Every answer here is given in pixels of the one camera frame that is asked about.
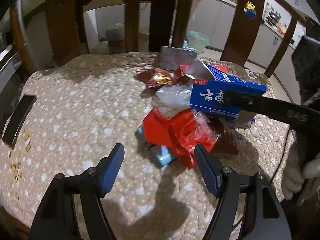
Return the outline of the white gloved right hand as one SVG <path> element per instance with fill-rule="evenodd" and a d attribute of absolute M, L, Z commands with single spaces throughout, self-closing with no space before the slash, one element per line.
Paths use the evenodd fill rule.
<path fill-rule="evenodd" d="M 281 189 L 286 200 L 291 200 L 300 191 L 303 191 L 302 197 L 305 200 L 313 197 L 319 191 L 319 153 L 301 168 L 297 143 L 293 142 L 283 170 Z"/>

